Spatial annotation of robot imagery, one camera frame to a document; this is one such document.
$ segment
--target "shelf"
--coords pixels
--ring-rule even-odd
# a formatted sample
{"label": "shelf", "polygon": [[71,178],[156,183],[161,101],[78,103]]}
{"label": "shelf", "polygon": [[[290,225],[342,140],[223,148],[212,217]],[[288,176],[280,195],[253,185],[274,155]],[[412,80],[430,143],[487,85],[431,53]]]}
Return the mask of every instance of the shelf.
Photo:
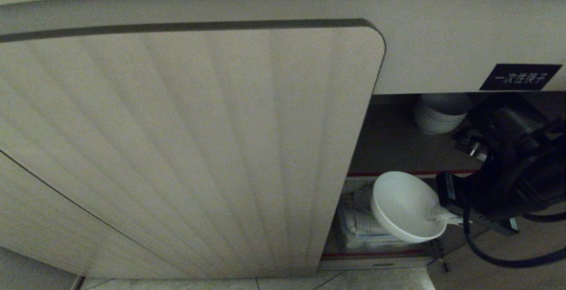
{"label": "shelf", "polygon": [[420,244],[390,244],[382,246],[368,246],[361,242],[359,246],[357,242],[350,242],[350,246],[346,246],[348,242],[344,238],[340,216],[335,215],[327,241],[324,246],[322,260],[364,260],[364,259],[392,259],[392,258],[414,258],[427,257],[430,258],[428,243]]}
{"label": "shelf", "polygon": [[319,270],[425,267],[433,260],[427,245],[428,243],[425,242],[384,246],[371,250],[367,248],[343,250],[338,246],[333,227],[324,246]]}
{"label": "shelf", "polygon": [[348,177],[388,171],[435,174],[471,173],[482,162],[454,149],[450,134],[426,135],[413,122],[413,105],[370,105]]}

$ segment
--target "white cabinet door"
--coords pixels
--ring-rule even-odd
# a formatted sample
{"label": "white cabinet door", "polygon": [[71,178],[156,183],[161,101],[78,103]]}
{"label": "white cabinet door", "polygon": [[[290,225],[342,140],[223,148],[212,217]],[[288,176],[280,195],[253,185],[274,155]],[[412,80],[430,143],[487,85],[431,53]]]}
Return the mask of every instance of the white cabinet door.
{"label": "white cabinet door", "polygon": [[384,41],[291,25],[2,43],[0,145],[191,276],[313,273]]}
{"label": "white cabinet door", "polygon": [[2,153],[0,246],[79,275],[187,278]]}

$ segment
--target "wall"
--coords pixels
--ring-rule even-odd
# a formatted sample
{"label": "wall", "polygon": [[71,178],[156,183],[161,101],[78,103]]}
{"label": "wall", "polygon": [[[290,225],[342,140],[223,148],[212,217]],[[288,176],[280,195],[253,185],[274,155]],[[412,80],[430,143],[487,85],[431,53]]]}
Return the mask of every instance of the wall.
{"label": "wall", "polygon": [[67,290],[76,275],[0,247],[0,289]]}

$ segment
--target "red stripe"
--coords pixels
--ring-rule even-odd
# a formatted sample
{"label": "red stripe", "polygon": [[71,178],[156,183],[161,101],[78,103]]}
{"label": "red stripe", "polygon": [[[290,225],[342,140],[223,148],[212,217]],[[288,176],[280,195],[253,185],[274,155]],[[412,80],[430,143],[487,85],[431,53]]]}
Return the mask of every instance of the red stripe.
{"label": "red stripe", "polygon": [[[457,169],[455,171],[418,171],[418,172],[405,172],[405,173],[409,173],[411,175],[437,175],[440,174],[442,172],[449,172],[449,173],[453,173],[453,174],[471,174],[471,173],[475,173],[477,172],[477,169]],[[380,176],[381,174],[383,174],[384,172],[380,172],[380,173],[348,173],[348,175],[346,175],[347,177],[376,177],[376,176]]]}

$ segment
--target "white dish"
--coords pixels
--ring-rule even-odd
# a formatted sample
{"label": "white dish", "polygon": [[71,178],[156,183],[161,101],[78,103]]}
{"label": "white dish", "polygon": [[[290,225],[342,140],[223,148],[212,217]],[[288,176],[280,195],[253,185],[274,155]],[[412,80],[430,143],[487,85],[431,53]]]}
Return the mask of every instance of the white dish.
{"label": "white dish", "polygon": [[378,222],[395,237],[425,242],[444,233],[447,220],[431,220],[430,210],[439,204],[435,191],[417,177],[388,172],[374,184],[371,210]]}

